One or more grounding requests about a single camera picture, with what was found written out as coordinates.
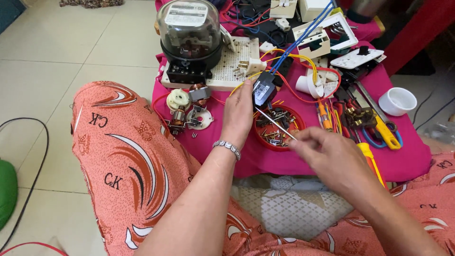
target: orange screwdriver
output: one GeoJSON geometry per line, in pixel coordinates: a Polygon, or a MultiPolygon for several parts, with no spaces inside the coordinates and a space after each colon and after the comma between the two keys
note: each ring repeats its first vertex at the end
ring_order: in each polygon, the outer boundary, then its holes
{"type": "Polygon", "coordinates": [[[322,125],[324,126],[324,129],[328,130],[329,132],[332,132],[334,130],[332,128],[332,122],[329,120],[329,115],[327,114],[327,111],[325,111],[324,105],[322,105],[321,102],[318,102],[318,108],[319,113],[322,117],[322,125]]]}
{"type": "Polygon", "coordinates": [[[382,184],[382,186],[385,187],[385,189],[389,190],[387,188],[387,184],[385,183],[384,179],[382,178],[382,175],[381,175],[381,172],[379,171],[378,166],[376,165],[376,161],[374,160],[373,153],[369,149],[368,143],[362,142],[360,140],[360,136],[359,136],[359,133],[357,132],[357,130],[354,130],[354,131],[355,131],[355,136],[357,136],[357,142],[358,142],[357,147],[359,147],[359,149],[362,151],[365,158],[367,159],[367,163],[370,166],[370,169],[373,171],[374,174],[376,174],[376,176],[378,177],[379,182],[382,184]]]}

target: white cup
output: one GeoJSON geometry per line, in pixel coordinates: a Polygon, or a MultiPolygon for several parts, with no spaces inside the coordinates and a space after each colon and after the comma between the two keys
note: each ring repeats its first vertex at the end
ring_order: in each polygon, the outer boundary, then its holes
{"type": "Polygon", "coordinates": [[[391,116],[402,116],[417,106],[417,99],[410,91],[394,87],[379,98],[381,109],[391,116]]]}

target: white tiled floor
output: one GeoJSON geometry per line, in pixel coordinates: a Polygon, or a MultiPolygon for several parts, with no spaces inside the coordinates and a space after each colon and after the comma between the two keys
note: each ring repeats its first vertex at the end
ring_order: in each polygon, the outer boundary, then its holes
{"type": "MultiPolygon", "coordinates": [[[[71,256],[102,256],[101,236],[77,159],[71,153],[69,123],[72,97],[83,84],[113,80],[151,99],[158,62],[159,36],[153,23],[155,2],[126,0],[120,7],[60,8],[58,0],[39,0],[0,35],[0,123],[34,117],[46,123],[50,147],[19,229],[10,246],[26,241],[60,244],[71,256]]],[[[421,109],[417,124],[455,95],[450,80],[394,76],[422,101],[441,84],[421,109]]],[[[435,120],[453,112],[446,108],[435,120]]],[[[0,131],[0,157],[10,161],[19,177],[19,203],[0,231],[0,245],[9,235],[38,171],[46,135],[37,122],[16,121],[0,131]]],[[[51,256],[26,246],[11,255],[51,256]]]]}

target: silver bracelet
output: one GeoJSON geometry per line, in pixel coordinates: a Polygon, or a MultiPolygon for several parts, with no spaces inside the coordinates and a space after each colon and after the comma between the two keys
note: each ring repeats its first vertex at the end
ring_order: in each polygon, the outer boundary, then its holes
{"type": "Polygon", "coordinates": [[[227,141],[217,140],[213,144],[213,147],[216,147],[216,146],[224,146],[224,147],[230,149],[232,151],[232,153],[235,154],[235,157],[237,158],[237,161],[240,160],[240,158],[242,157],[242,155],[240,154],[240,150],[238,150],[236,146],[230,144],[227,141]]]}

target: black wire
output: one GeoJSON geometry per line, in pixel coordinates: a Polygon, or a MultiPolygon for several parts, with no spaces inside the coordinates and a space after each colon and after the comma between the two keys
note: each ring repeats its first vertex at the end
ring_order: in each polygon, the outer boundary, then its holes
{"type": "Polygon", "coordinates": [[[19,218],[17,218],[16,224],[14,225],[14,228],[11,231],[11,234],[8,237],[8,239],[6,240],[5,244],[0,249],[0,252],[2,252],[6,248],[6,246],[9,244],[9,242],[11,241],[11,238],[13,237],[14,233],[17,230],[17,227],[19,226],[19,222],[22,219],[22,216],[24,215],[25,208],[26,208],[26,206],[28,204],[28,201],[30,199],[31,193],[33,192],[33,189],[35,188],[35,184],[36,184],[36,181],[38,180],[38,176],[40,176],[40,172],[41,172],[41,169],[43,168],[44,160],[46,160],[47,150],[49,148],[49,131],[47,130],[47,126],[42,121],[40,121],[40,120],[38,120],[36,118],[13,118],[13,119],[10,119],[10,120],[4,122],[3,124],[1,124],[0,128],[2,128],[5,124],[7,124],[9,122],[12,122],[12,121],[15,121],[15,120],[21,120],[21,119],[36,120],[36,121],[40,122],[44,126],[44,129],[46,129],[46,136],[47,136],[46,151],[44,152],[43,160],[41,161],[40,168],[38,169],[38,173],[36,174],[35,180],[33,181],[33,185],[30,188],[30,192],[29,192],[29,194],[27,196],[27,199],[25,200],[24,206],[22,207],[22,210],[20,211],[19,218]]]}
{"type": "Polygon", "coordinates": [[[419,105],[419,107],[417,108],[417,110],[416,110],[415,113],[414,113],[414,118],[412,119],[412,124],[415,123],[415,118],[417,117],[417,112],[419,111],[420,107],[422,107],[422,105],[431,97],[431,95],[433,95],[433,93],[436,91],[437,88],[438,88],[438,87],[436,86],[436,87],[430,92],[430,94],[428,95],[428,97],[427,97],[424,101],[422,101],[422,103],[419,105]]]}
{"type": "Polygon", "coordinates": [[[447,107],[450,103],[452,103],[452,101],[454,101],[455,98],[451,99],[449,102],[447,102],[444,106],[442,106],[442,108],[440,108],[438,111],[436,111],[436,113],[434,113],[434,115],[432,115],[428,120],[426,120],[423,124],[419,125],[415,130],[417,131],[422,125],[426,124],[429,120],[431,120],[433,117],[435,117],[437,114],[439,114],[439,112],[441,112],[441,110],[443,110],[445,107],[447,107]]]}

